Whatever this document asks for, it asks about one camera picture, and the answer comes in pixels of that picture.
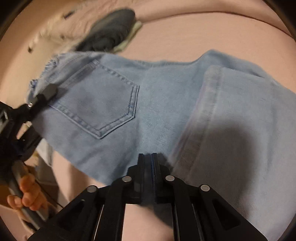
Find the person's left hand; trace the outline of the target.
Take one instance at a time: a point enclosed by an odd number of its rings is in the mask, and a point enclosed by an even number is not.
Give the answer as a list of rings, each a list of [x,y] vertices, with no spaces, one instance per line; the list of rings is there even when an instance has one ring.
[[[25,175],[20,179],[19,188],[23,193],[22,198],[15,195],[7,197],[7,202],[12,209],[20,210],[28,207],[32,211],[48,210],[47,199],[36,182],[35,176],[29,172],[27,167],[25,167]]]

